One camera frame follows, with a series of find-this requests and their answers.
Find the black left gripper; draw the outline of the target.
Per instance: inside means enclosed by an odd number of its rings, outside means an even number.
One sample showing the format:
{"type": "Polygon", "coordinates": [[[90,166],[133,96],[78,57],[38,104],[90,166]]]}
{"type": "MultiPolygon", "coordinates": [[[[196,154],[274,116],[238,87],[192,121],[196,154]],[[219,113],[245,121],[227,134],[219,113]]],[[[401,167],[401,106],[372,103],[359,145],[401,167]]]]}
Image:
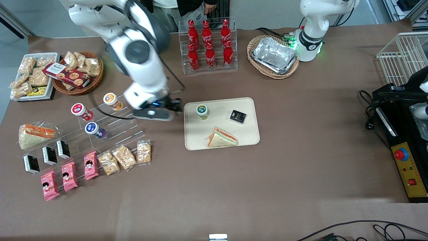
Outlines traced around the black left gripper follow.
{"type": "Polygon", "coordinates": [[[405,84],[405,92],[379,92],[377,97],[381,100],[414,100],[411,93],[422,93],[427,96],[427,87],[421,88],[421,85],[427,83],[428,66],[411,75],[405,84]]]}

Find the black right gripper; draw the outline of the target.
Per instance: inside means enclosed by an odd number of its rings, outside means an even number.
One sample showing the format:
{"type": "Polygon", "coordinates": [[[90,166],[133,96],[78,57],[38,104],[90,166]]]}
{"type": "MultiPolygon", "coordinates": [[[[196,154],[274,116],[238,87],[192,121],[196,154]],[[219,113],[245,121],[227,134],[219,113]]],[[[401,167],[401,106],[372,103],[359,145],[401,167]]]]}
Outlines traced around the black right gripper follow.
{"type": "Polygon", "coordinates": [[[155,109],[155,108],[161,108],[166,109],[169,111],[174,111],[174,113],[179,114],[182,113],[182,99],[176,98],[176,99],[170,99],[170,98],[163,98],[161,100],[157,100],[156,102],[150,103],[147,105],[147,109],[155,109]]]}

